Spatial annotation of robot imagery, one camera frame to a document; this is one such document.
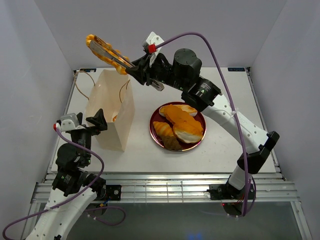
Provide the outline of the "long braided orange bread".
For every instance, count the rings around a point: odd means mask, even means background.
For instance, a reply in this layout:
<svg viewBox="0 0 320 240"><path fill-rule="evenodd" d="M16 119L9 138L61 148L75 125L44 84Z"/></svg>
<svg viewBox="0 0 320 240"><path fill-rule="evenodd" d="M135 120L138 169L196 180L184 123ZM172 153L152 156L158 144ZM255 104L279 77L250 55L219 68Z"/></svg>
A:
<svg viewBox="0 0 320 240"><path fill-rule="evenodd" d="M89 34L86 36L86 46L96 57L113 66L121 75L126 75L126 69L134 66L128 57L123 56L119 50L114 49L111 44L96 35Z"/></svg>

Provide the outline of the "metal serving tongs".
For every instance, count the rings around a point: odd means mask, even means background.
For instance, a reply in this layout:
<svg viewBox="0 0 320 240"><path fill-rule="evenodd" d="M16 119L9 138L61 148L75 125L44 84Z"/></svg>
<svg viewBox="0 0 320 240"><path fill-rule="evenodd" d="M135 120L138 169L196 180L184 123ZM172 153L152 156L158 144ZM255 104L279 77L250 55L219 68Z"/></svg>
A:
<svg viewBox="0 0 320 240"><path fill-rule="evenodd" d="M96 57L113 66L119 74L128 74L134 77L141 85L152 86L157 91L164 89L164 85L161 82L150 77L152 65L160 53L156 46L164 42L155 32L152 31L142 43L145 55L134 61L130 61L119 50L114 49L111 44L96 35L87 35L85 41L86 46Z"/></svg>

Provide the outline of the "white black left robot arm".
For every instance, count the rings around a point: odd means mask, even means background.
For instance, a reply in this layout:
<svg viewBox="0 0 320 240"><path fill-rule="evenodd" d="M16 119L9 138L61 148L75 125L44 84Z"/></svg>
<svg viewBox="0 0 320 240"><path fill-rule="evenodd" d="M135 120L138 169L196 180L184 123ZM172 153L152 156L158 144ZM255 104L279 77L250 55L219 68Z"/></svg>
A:
<svg viewBox="0 0 320 240"><path fill-rule="evenodd" d="M94 155L92 137L108 129L104 112L99 109L87 117L89 125L82 123L82 117L82 113L66 114L53 125L59 136L66 132L71 139L57 150L58 172L43 213L27 236L29 240L65 240L90 202L106 195L106 181L99 174L84 171Z"/></svg>

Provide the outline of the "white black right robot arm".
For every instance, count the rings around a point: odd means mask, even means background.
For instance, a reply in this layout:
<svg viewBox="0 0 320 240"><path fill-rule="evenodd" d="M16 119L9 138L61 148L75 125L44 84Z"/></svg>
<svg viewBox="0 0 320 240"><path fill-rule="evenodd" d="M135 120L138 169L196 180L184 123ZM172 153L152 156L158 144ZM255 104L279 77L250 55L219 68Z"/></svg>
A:
<svg viewBox="0 0 320 240"><path fill-rule="evenodd" d="M235 113L221 89L200 75L201 67L202 61L195 52L181 48L175 52L173 63L162 53L157 56L147 53L130 63L125 72L141 85L151 85L160 91L168 85L181 91L186 104L214 120L238 142L244 140L246 153L237 160L227 182L214 190L219 199L237 199L245 191L245 180L260 171L280 136Z"/></svg>

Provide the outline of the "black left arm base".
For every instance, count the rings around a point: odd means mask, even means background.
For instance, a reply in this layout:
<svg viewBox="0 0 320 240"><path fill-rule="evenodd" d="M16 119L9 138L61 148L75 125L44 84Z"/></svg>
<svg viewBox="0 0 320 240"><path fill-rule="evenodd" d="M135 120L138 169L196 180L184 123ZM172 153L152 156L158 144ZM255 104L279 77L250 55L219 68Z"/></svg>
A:
<svg viewBox="0 0 320 240"><path fill-rule="evenodd" d="M98 195L98 201L120 201L122 194L121 185L105 185L102 187L101 193Z"/></svg>

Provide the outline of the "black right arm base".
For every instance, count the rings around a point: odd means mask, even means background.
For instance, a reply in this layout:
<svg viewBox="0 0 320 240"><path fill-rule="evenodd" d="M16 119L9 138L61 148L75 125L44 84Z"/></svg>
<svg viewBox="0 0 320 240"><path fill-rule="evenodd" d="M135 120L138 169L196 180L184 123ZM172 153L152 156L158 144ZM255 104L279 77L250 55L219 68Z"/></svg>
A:
<svg viewBox="0 0 320 240"><path fill-rule="evenodd" d="M234 200L237 199L241 193L240 190L228 183L210 184L206 191L209 193L209 198L211 200Z"/></svg>

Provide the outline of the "white paper bag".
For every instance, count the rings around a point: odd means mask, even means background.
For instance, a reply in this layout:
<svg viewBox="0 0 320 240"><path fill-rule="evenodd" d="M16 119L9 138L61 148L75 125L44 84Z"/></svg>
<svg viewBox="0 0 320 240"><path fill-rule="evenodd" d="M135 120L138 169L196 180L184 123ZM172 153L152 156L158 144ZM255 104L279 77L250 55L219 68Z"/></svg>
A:
<svg viewBox="0 0 320 240"><path fill-rule="evenodd" d="M84 108L85 120L103 109L107 130L95 137L99 146L105 150L125 151L135 115L130 77L107 69L102 70L97 78L92 73L79 70L75 75L75 87L81 95L80 104Z"/></svg>

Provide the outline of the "flat orange oval bread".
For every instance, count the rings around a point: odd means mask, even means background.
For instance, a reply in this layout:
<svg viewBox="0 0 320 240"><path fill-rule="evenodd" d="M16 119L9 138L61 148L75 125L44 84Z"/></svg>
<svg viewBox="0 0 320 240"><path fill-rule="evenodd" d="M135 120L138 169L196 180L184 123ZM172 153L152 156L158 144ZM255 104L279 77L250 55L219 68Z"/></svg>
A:
<svg viewBox="0 0 320 240"><path fill-rule="evenodd" d="M187 112L184 112L182 110L180 111L174 111L167 109L165 112L165 117L168 121L170 121L173 125L176 123L188 123L194 127L197 127L200 129L201 132L203 132L202 124L195 120L194 116L190 116Z"/></svg>

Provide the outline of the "flat toasted white bread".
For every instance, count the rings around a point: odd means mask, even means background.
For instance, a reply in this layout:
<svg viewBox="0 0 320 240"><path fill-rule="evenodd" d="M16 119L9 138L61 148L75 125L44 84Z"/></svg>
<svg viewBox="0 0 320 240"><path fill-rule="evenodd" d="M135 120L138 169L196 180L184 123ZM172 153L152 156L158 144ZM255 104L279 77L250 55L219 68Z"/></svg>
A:
<svg viewBox="0 0 320 240"><path fill-rule="evenodd" d="M165 116L165 111L169 109L169 110L173 110L173 111L184 111L186 113L188 113L190 116L195 117L198 114L198 111L187 105L187 104L168 104L168 105L164 105L162 107L159 108L158 112L161 116Z"/></svg>

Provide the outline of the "blue label sticker left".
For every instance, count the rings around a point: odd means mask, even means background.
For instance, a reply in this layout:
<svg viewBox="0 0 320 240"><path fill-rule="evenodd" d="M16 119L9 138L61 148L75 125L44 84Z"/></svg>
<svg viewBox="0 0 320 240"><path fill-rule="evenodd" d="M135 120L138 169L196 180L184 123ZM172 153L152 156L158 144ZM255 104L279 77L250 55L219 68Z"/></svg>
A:
<svg viewBox="0 0 320 240"><path fill-rule="evenodd" d="M79 71L83 71L86 73L95 73L97 71L96 68L81 68Z"/></svg>

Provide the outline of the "blue label sticker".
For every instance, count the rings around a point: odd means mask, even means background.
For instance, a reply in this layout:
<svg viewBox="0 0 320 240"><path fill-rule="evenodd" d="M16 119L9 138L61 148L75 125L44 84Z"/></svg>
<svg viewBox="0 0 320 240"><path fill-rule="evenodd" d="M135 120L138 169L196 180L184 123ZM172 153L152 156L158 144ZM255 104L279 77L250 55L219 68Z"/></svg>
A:
<svg viewBox="0 0 320 240"><path fill-rule="evenodd" d="M95 73L97 71L96 68L81 68L79 71L83 71L86 73Z"/></svg>
<svg viewBox="0 0 320 240"><path fill-rule="evenodd" d="M245 68L243 67L228 67L227 70L229 72L245 72Z"/></svg>

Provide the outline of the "dark red round plate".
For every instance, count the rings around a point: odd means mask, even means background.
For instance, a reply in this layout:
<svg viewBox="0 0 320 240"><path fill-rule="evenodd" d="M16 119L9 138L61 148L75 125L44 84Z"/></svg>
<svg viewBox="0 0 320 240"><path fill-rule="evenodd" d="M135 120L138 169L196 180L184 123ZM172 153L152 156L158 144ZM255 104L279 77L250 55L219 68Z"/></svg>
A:
<svg viewBox="0 0 320 240"><path fill-rule="evenodd" d="M168 103L165 103L161 106L159 106L154 112L153 114L151 115L150 117L150 121L149 121L149 132L150 132L150 135L152 137L152 139L160 146L162 147L163 149L166 149L165 148L165 145L162 141L162 139L156 134L156 130L153 126L153 122L164 122L164 123L167 123L169 124L171 127L173 126L171 124L170 121L168 121L164 116L162 116L159 112L160 108L164 107L164 106L167 106L167 105L186 105L186 103L184 102L179 102L179 101L173 101L173 102L168 102ZM197 147L201 142L202 140L205 138L205 135L206 135L206 130L207 130L207 126L206 126L206 121L205 121L205 118L203 116L203 114L201 112L197 112L196 115L193 116L193 118L200 122L201 123L201 126L203 128L203 134L202 134L202 138L200 141L198 141L197 143L184 143L184 142L181 142L180 140L178 140L179 144L181 145L182 149L181 150L172 150L173 152L185 152L185 151L189 151L189 150L192 150L194 149L195 147Z"/></svg>

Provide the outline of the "striped golden croissant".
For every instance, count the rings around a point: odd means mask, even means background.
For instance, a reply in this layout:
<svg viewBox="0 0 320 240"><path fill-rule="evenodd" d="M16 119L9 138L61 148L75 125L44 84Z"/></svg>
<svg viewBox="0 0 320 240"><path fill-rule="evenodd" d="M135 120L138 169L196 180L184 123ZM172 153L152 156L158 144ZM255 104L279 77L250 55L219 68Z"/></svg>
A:
<svg viewBox="0 0 320 240"><path fill-rule="evenodd" d="M172 127L166 122L154 121L154 130L158 137L174 137L174 132Z"/></svg>

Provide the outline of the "dark brown croissant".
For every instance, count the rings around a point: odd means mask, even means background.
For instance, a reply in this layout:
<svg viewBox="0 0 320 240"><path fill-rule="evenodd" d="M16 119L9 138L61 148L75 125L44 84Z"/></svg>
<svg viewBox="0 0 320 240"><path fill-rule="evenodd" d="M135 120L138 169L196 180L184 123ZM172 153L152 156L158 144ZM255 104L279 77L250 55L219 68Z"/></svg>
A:
<svg viewBox="0 0 320 240"><path fill-rule="evenodd" d="M173 136L162 136L161 140L164 144L164 147L167 150L171 150L171 151L181 151L183 148L180 145L180 143L178 142L177 138L173 135Z"/></svg>

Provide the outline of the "large round orange bun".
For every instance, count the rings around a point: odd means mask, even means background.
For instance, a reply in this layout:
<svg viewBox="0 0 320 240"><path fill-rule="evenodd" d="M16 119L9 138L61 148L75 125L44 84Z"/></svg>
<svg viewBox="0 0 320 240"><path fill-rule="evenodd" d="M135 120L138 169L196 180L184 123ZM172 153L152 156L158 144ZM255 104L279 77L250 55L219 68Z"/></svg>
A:
<svg viewBox="0 0 320 240"><path fill-rule="evenodd" d="M174 135L183 143L198 143L203 134L200 129L185 122L178 122L173 125Z"/></svg>

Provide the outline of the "blue label sticker right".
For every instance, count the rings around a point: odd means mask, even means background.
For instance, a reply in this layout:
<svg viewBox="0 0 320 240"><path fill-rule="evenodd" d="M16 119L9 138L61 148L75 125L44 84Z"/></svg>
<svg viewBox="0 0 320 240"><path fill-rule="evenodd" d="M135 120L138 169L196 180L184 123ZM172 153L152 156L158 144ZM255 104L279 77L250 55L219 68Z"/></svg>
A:
<svg viewBox="0 0 320 240"><path fill-rule="evenodd" d="M245 72L245 68L243 67L228 67L227 70L229 72Z"/></svg>

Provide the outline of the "aluminium front frame rail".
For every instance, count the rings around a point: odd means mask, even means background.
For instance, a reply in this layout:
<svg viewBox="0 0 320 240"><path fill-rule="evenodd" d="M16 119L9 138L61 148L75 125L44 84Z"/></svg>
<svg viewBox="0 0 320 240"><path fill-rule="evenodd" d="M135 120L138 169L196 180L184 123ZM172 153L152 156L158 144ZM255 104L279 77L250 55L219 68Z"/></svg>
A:
<svg viewBox="0 0 320 240"><path fill-rule="evenodd" d="M228 174L103 174L108 185L121 186L121 203L208 203L211 184L224 184ZM259 173L256 182L257 202L297 202L294 182L282 174Z"/></svg>

